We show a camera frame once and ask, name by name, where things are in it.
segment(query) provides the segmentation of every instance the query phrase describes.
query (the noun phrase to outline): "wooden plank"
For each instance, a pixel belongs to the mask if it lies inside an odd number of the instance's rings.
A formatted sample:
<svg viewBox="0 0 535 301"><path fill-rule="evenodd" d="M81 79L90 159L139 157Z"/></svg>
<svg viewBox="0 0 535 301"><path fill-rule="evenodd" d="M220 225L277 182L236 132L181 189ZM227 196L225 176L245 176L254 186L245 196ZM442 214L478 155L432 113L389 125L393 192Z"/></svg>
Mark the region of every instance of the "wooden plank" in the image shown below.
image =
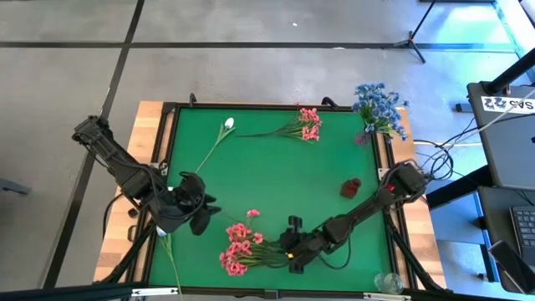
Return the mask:
<svg viewBox="0 0 535 301"><path fill-rule="evenodd" d="M132 136L130 137L128 145L128 152L140 162L150 162L155 136L161 117L162 105L163 102L140 102L140 107L135 118L134 129L132 130ZM402 115L402 121L400 123L406 128L409 137L406 141L401 141L401 138L399 137L393 139L392 146L394 149L394 157L396 161L402 161L409 158L415 159L415 147L412 140L412 132L410 130L407 112L405 109L401 109L400 114ZM169 114L168 118L160 149L160 158L163 158L166 152L169 132L171 129L172 114ZM385 144L381 136L378 137L378 142L381 162L383 163L383 166L387 166ZM130 203L125 199L120 199L113 205L94 280L99 280L107 276L113 269L113 266L119 262L131 246L131 242L127 240L126 235L128 228L135 225L137 219L130 219L127 217L127 212L130 208ZM439 285L445 288L446 280L442 271L428 206L422 200L419 200L413 204L405 205L404 210L411 249L424 269ZM396 248L396 254L398 257L401 277L404 279L405 283L408 283L405 260L403 259L403 254L400 252L399 248ZM138 257L135 280L140 280L141 278L141 271L145 264L145 255L146 246L141 249L140 256Z"/></svg>
<svg viewBox="0 0 535 301"><path fill-rule="evenodd" d="M401 114L400 124L405 127L407 140L403 141L399 136L392 140L394 159L396 162L416 158L415 145L409 124L409 116L405 108L398 108ZM446 279L442 270L441 258L436 245L435 232L431 222L429 207L420 198L412 204L403 206L405 221L409 233L410 248L420 261L422 267L431 275L433 280L443 288L446 288Z"/></svg>
<svg viewBox="0 0 535 301"><path fill-rule="evenodd" d="M163 102L161 101L140 102L132 135L130 136L130 142L127 147L127 151L140 163L150 163L156 132L160 123L162 105ZM120 198L111 207L99 261L94 272L95 281L108 276L113 270L113 267L119 263L132 245L127 237L128 229L132 226L135 227L138 218L130 218L128 216L128 211L131 208L132 205L125 198Z"/></svg>

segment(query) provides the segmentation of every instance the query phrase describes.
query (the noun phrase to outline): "black floor stripe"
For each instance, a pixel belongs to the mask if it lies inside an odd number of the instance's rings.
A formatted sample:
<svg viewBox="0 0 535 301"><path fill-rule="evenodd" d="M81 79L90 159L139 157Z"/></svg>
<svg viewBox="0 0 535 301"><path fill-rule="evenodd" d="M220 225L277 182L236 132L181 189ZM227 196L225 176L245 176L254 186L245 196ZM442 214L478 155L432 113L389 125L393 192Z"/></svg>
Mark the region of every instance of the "black floor stripe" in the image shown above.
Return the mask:
<svg viewBox="0 0 535 301"><path fill-rule="evenodd" d="M123 42L0 42L0 48L123 48Z"/></svg>
<svg viewBox="0 0 535 301"><path fill-rule="evenodd" d="M135 6L134 15L132 16L132 21L130 22L130 27L128 29L128 33L126 34L125 43L131 43L132 39L134 38L135 29L140 20L144 3L145 0L138 0ZM111 105L113 104L117 87L119 87L120 77L123 73L123 69L125 68L128 52L129 48L122 48L117 65L115 66L115 71L111 78L110 88L101 110L101 115L105 118L107 118L110 114ZM82 201L84 200L85 191L87 190L87 186L89 184L89 178L91 176L91 171L93 170L93 165L94 158L86 153L77 182L74 184L73 193L71 199L69 200L69 211L67 213L67 217L65 218L61 234L59 235L58 244L54 250L52 260L50 261L50 266L46 278L44 279L43 288L54 288L58 282L58 277L61 272L61 267L64 263L65 254L69 248L70 238L73 235L74 226L76 225L76 220L78 218L80 208L82 207Z"/></svg>
<svg viewBox="0 0 535 301"><path fill-rule="evenodd" d="M85 190L87 189L87 183L91 176L91 170L93 169L94 159L88 153L85 154L84 161L80 173L77 178L76 184L74 184L74 190L69 200L69 211L64 221L64 227L59 235L59 240L54 250L50 265L48 267L47 275L43 282L43 288L54 288L58 282L59 272L63 266L65 254L69 248L70 238L73 235L74 225L76 219L82 207L82 200L84 198Z"/></svg>
<svg viewBox="0 0 535 301"><path fill-rule="evenodd" d="M324 42L0 42L0 48L305 48L305 49L390 49L393 43L324 43ZM416 43L420 49L483 50L514 52L510 43Z"/></svg>

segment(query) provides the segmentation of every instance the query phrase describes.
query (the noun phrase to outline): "white flower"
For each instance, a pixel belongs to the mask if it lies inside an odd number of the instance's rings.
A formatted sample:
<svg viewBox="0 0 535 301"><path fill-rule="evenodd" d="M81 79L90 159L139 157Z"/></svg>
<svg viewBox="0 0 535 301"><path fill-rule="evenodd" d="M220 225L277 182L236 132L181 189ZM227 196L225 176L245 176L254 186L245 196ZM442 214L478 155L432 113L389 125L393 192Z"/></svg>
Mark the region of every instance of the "white flower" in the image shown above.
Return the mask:
<svg viewBox="0 0 535 301"><path fill-rule="evenodd" d="M164 237L165 235L167 235L167 233L163 230L161 230L160 227L156 226L156 232L158 233L158 236L159 237Z"/></svg>
<svg viewBox="0 0 535 301"><path fill-rule="evenodd" d="M225 121L225 129L230 130L234 126L234 118L229 118Z"/></svg>

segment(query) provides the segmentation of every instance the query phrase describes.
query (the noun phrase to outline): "keyboard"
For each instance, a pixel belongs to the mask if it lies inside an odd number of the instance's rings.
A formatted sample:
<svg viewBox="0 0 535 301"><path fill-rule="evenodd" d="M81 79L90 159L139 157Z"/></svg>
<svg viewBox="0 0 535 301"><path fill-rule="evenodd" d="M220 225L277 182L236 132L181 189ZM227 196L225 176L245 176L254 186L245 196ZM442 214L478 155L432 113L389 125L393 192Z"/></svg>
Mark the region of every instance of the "keyboard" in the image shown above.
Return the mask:
<svg viewBox="0 0 535 301"><path fill-rule="evenodd" d="M522 259L535 266L535 206L511 207L511 216Z"/></svg>

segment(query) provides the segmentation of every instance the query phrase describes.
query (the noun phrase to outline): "metal stand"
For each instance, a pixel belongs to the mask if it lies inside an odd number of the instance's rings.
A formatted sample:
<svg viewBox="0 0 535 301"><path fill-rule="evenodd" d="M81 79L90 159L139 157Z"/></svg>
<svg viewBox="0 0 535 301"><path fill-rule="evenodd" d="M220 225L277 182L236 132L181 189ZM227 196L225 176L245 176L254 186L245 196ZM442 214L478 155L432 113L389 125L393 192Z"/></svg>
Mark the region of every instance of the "metal stand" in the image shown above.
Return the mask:
<svg viewBox="0 0 535 301"><path fill-rule="evenodd" d="M431 9L435 5L435 2L436 2L436 0L433 0L431 5L429 6L429 8L427 8L427 12L425 12L424 17L420 20L420 22L418 23L418 26L416 26L415 31L414 32L412 32L412 31L409 32L409 39L406 39L406 40L398 42L398 43L394 43L392 45L392 48L402 48L402 49L411 48L411 49L414 49L416 51L416 54L418 54L418 57L420 57L420 60L421 60L421 62L423 64L425 64L424 56L421 55L421 52L418 49L418 46L416 46L416 44L414 42L414 39L415 39L416 34L418 33L418 30L420 30L421 24L424 22L425 18L427 18L427 15L429 14Z"/></svg>
<svg viewBox="0 0 535 301"><path fill-rule="evenodd" d="M507 70L503 71L503 73L498 75L492 82L481 82L483 90L485 90L487 95L508 96L510 93L509 84L522 74L526 73L533 66L535 66L535 48L521 57L511 67L507 68ZM471 105L462 103L456 104L455 111L460 113L471 113Z"/></svg>

